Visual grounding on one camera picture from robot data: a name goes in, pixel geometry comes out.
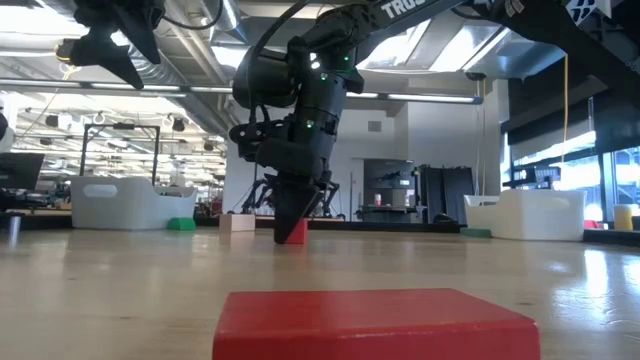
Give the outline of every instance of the computer monitor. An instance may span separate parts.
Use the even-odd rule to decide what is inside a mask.
[[[0,188],[34,190],[44,154],[0,153]]]

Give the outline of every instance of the green object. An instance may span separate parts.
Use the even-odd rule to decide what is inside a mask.
[[[169,220],[167,229],[178,231],[195,231],[196,222],[193,220],[193,218],[173,218]]]
[[[489,229],[462,228],[462,229],[460,229],[460,235],[471,236],[471,237],[490,238],[491,237],[491,230],[489,230]]]

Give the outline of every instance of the red block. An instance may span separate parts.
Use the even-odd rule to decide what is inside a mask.
[[[309,220],[302,219],[298,222],[291,234],[289,234],[289,238],[287,239],[286,244],[289,245],[304,245],[309,240]]]
[[[450,289],[229,295],[215,360],[539,360],[534,320]]]

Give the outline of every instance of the small red block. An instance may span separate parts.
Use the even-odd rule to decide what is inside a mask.
[[[534,320],[451,289],[232,293],[215,360],[539,360]]]
[[[298,222],[291,234],[289,234],[289,238],[287,239],[286,244],[290,245],[304,245],[309,240],[309,220],[302,219]]]

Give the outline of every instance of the white plastic bin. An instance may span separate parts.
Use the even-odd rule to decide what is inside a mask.
[[[195,188],[154,188],[149,179],[141,177],[74,176],[71,178],[73,227],[166,229],[174,217],[193,217],[197,195]]]
[[[465,196],[465,210],[470,228],[494,237],[582,241],[585,198],[584,191],[507,190],[500,197]]]

